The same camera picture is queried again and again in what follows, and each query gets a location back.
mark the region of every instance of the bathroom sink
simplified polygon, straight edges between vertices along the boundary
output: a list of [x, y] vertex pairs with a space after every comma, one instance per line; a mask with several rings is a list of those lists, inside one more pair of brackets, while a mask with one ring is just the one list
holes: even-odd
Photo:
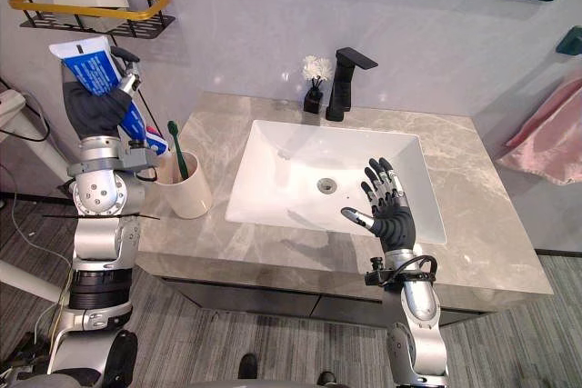
[[369, 158], [384, 156], [410, 203], [416, 240], [444, 244], [445, 229], [417, 136], [255, 120], [226, 220], [370, 235], [340, 210], [370, 214], [360, 184]]

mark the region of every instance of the toothbrush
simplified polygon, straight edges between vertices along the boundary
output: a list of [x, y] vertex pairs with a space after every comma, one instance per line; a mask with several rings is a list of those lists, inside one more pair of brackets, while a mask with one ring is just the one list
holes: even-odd
[[169, 122], [167, 122], [167, 130], [174, 137], [174, 144], [176, 145], [176, 157], [178, 159], [178, 168], [180, 169], [180, 175], [182, 176], [182, 180], [185, 181], [188, 178], [188, 167], [186, 167], [186, 161], [182, 156], [180, 143], [178, 143], [178, 125], [176, 124], [176, 122], [170, 120]]

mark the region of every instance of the vanity countertop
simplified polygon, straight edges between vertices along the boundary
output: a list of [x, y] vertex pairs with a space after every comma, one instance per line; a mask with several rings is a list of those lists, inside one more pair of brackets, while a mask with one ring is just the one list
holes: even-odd
[[363, 277], [369, 259], [382, 256], [376, 238], [225, 219], [251, 124], [260, 119], [418, 135], [447, 243], [416, 243], [415, 252], [438, 260], [435, 287], [444, 307], [498, 311], [552, 293], [470, 118], [352, 108], [344, 122], [334, 123], [300, 106], [205, 93], [180, 143], [198, 155], [214, 205], [198, 219], [183, 220], [152, 186], [143, 211], [161, 220], [143, 220], [137, 263], [176, 279], [381, 300], [382, 291], [365, 286]]

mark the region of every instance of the humanoid robot hand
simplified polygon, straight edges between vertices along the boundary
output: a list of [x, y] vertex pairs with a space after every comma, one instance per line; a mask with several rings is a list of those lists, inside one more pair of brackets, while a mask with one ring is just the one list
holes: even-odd
[[128, 91], [135, 91], [139, 86], [139, 73], [136, 67], [139, 58], [119, 47], [112, 47], [111, 53], [124, 60], [127, 67], [123, 68], [113, 58], [122, 79], [117, 88], [105, 95], [92, 95], [62, 64], [65, 110], [81, 140], [99, 135], [119, 137], [117, 127], [132, 105], [132, 95]]
[[412, 250], [416, 240], [415, 222], [408, 207], [402, 184], [385, 159], [370, 159], [365, 173], [372, 187], [362, 182], [362, 189], [372, 206], [372, 216], [354, 208], [342, 208], [342, 215], [365, 227], [380, 238], [384, 253], [399, 249]]

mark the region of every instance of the black faucet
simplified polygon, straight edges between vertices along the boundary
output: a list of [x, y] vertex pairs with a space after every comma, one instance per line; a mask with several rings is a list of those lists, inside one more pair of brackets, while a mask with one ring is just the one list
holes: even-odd
[[336, 52], [336, 73], [334, 85], [329, 96], [326, 119], [331, 122], [344, 120], [344, 112], [352, 108], [352, 76], [356, 65], [364, 70], [377, 67], [378, 63], [363, 56], [351, 47], [344, 47]]

